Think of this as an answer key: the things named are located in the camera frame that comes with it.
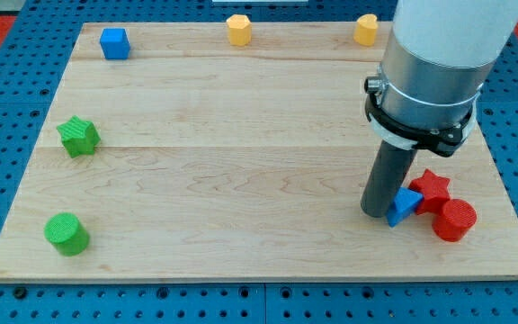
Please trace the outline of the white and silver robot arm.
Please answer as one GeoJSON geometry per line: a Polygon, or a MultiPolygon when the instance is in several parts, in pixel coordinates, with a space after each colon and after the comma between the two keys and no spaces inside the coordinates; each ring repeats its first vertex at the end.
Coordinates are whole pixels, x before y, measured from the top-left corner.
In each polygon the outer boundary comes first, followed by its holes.
{"type": "Polygon", "coordinates": [[[449,157],[476,120],[487,75],[518,23],[518,0],[399,0],[365,113],[391,146],[449,157]]]}

